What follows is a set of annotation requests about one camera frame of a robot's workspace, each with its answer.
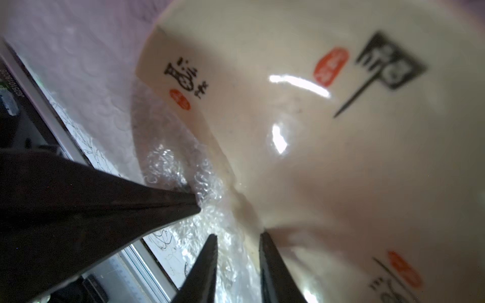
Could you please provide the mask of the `clear bubble wrap sheet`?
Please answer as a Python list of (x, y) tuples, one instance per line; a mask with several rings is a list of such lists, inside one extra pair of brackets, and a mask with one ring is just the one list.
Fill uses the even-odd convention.
[(206, 238), (219, 240), (215, 300), (260, 302), (229, 193), (206, 147), (135, 74), (168, 1), (2, 1), (1, 33), (94, 167), (196, 194), (202, 212), (147, 237), (177, 287)]

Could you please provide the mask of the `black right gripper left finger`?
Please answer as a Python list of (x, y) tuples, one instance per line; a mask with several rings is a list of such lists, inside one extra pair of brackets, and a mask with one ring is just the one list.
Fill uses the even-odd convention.
[(184, 284), (171, 302), (215, 302), (217, 258), (217, 236), (211, 234), (208, 236), (202, 247), (202, 250), (186, 277)]

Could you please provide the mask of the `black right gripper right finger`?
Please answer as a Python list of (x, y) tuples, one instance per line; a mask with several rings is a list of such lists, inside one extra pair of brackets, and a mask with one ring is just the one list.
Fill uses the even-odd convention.
[(260, 235), (259, 260), (263, 303), (306, 302), (268, 232)]

